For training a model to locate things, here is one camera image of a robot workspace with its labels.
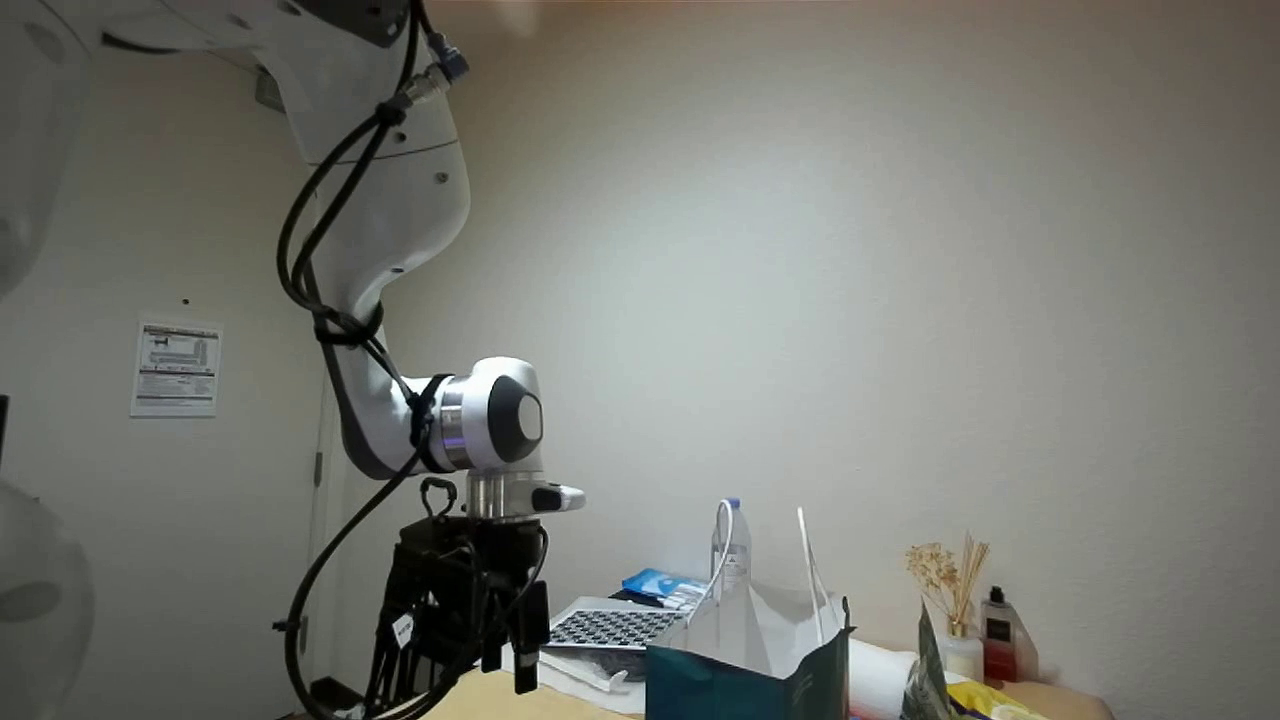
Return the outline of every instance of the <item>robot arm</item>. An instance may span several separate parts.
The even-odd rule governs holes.
[[[371,704],[388,709],[418,695],[405,680],[420,677],[420,659],[433,665],[427,677],[444,672],[425,691],[433,701],[475,659],[496,669],[506,639],[518,646],[518,689],[532,689],[532,659],[548,625],[544,585],[538,580],[548,538],[528,511],[584,500],[578,488],[532,479],[544,438],[538,373],[502,357],[482,360],[473,375],[433,375],[425,387],[410,387],[379,345],[385,287],[442,255],[468,220],[468,170],[444,97],[465,60],[444,49],[418,0],[360,0],[360,10],[352,0],[118,3],[129,12],[108,12],[101,26],[118,45],[159,54],[243,49],[276,79],[296,150],[315,170],[285,220],[276,274],[285,292],[315,319],[352,465],[388,479],[376,500],[420,470],[468,471],[468,517],[433,517],[402,532],[376,637]],[[86,3],[19,0],[18,20],[11,10],[3,12],[3,39],[34,17],[41,17],[41,27],[68,38],[75,26],[63,17],[86,17]],[[68,116],[68,97],[72,90],[52,101],[26,97],[34,104],[19,108],[35,108],[35,121],[41,114]],[[296,672],[299,608],[348,528],[321,554],[285,625],[288,669],[308,709]]]

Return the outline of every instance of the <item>table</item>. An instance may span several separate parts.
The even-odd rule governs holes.
[[[1109,720],[1109,709],[1083,691],[1059,683],[1003,683],[1001,691],[1016,695],[1040,715],[1052,720]],[[427,720],[623,720],[584,704],[568,691],[542,683],[538,691],[518,695],[509,672],[468,672]]]

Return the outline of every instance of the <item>printed sign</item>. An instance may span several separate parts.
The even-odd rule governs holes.
[[[222,360],[222,328],[145,319],[138,335],[132,418],[218,418]]]

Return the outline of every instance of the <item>black cable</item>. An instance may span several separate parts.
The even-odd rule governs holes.
[[[3,459],[10,395],[0,395],[0,459]]]
[[[288,621],[285,621],[285,669],[308,715],[326,715],[326,709],[315,709],[299,672],[299,621],[306,621],[313,585],[321,580],[330,556],[355,532],[355,526],[366,526],[367,511],[376,511],[414,477],[414,470],[418,470],[418,456],[326,544],[326,554],[313,560],[308,578],[294,591]]]
[[[118,38],[118,33],[101,33],[101,39],[103,39],[108,49],[139,54],[139,57],[172,57],[172,54],[175,54],[175,49],[138,45],[138,39]]]
[[[427,517],[438,517],[438,509],[433,509],[433,488],[442,488],[444,492],[444,509],[442,509],[442,517],[448,517],[453,511],[453,504],[456,504],[456,483],[448,483],[444,477],[427,477],[418,492],[420,492],[420,500],[425,500],[425,511]]]
[[[352,194],[360,188],[366,174],[371,170],[385,136],[405,124],[410,114],[410,84],[418,74],[418,45],[420,38],[427,38],[433,54],[438,54],[438,68],[453,79],[465,74],[465,60],[456,54],[444,49],[444,38],[433,27],[427,12],[420,0],[414,0],[414,20],[410,20],[410,49],[405,49],[405,65],[402,65],[402,79],[395,92],[367,116],[360,121],[348,136],[340,136],[340,146],[313,170],[313,176],[306,182],[306,188],[296,194],[296,201],[288,206],[282,239],[276,239],[276,277],[282,287],[288,292],[294,304],[299,304],[306,313],[313,313],[315,319],[315,335],[321,345],[355,345],[366,350],[388,375],[392,385],[418,401],[418,394],[410,387],[410,379],[395,373],[388,350],[376,340],[376,325],[379,325],[379,308],[367,319],[355,319],[332,304],[326,304],[315,274],[313,274],[313,255],[321,251],[330,228],[337,224],[337,217],[344,211],[344,206],[352,201]],[[321,220],[313,224],[313,232],[306,236],[299,251],[294,255],[294,232],[306,217],[306,209],[313,206],[313,198],[321,194],[321,184],[337,174],[337,163],[355,150],[355,163],[348,170],[340,194],[330,201],[330,209],[321,211]],[[288,669],[288,683],[299,695],[308,715],[326,715],[326,709],[313,701],[306,672],[299,672],[299,616],[306,604],[326,574],[326,565],[332,560],[332,554],[367,522],[371,509],[379,509],[420,465],[420,446],[418,456],[326,544],[326,554],[313,560],[313,567],[306,574],[294,604],[288,604],[288,621],[285,621],[285,669]],[[420,701],[414,701],[405,714],[427,714],[438,709],[448,689],[456,683],[465,669],[444,669],[444,677],[438,680],[438,689]]]

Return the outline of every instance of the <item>wire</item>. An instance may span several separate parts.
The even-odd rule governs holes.
[[[532,565],[532,578],[528,578],[528,585],[519,588],[519,596],[528,596],[528,588],[544,578],[544,560],[548,560],[548,547],[551,547],[551,538],[548,538],[544,526],[538,526],[538,538],[542,538],[538,565]]]
[[[453,683],[456,683],[456,677],[438,680],[433,691],[420,691],[420,695],[414,695],[414,701],[379,714],[376,720],[425,715],[425,714],[433,714],[433,709],[453,691]]]
[[[385,369],[388,369],[388,351],[371,340],[376,325],[371,319],[355,319],[332,304],[326,304],[321,285],[313,277],[313,255],[321,251],[330,228],[337,224],[337,217],[344,211],[344,206],[352,201],[352,194],[360,188],[366,174],[371,170],[379,146],[388,141],[388,133],[395,124],[405,124],[405,108],[410,108],[410,84],[414,84],[414,68],[418,68],[418,54],[420,54],[420,38],[427,33],[425,26],[425,10],[414,3],[410,17],[410,39],[405,39],[405,60],[402,60],[402,78],[395,78],[395,92],[376,104],[367,114],[367,121],[360,121],[321,163],[315,174],[306,182],[306,188],[296,194],[285,228],[282,228],[282,243],[276,243],[276,277],[282,287],[288,292],[294,304],[299,304],[306,313],[313,313],[315,319],[315,335],[321,345],[360,345],[367,350]],[[355,150],[360,158],[352,161],[348,176],[340,182],[337,198],[326,206],[321,220],[308,228],[299,251],[294,255],[294,236],[299,224],[299,211],[313,206],[313,198],[321,194],[321,184],[337,174],[337,163]]]
[[[285,669],[294,691],[306,701],[308,715],[326,715],[326,709],[313,701],[306,672],[299,672],[299,621],[308,608],[308,596],[330,565],[330,556],[366,526],[367,511],[376,511],[418,470],[418,456],[326,544],[326,554],[313,560],[308,578],[296,585],[288,621],[285,621]]]
[[[410,0],[410,10],[414,10],[414,20],[425,27],[427,49],[438,54],[442,78],[444,79],[459,79],[468,74],[468,60],[459,54],[453,54],[444,45],[444,38],[433,27],[433,17],[427,17],[425,0]]]
[[[433,488],[442,488],[444,492],[444,509],[442,509],[442,517],[448,517],[453,511],[453,504],[456,504],[456,483],[453,479],[444,479],[444,477],[427,477],[418,492],[420,492],[420,500],[425,500],[425,511],[427,517],[438,517],[438,509],[433,509]]]

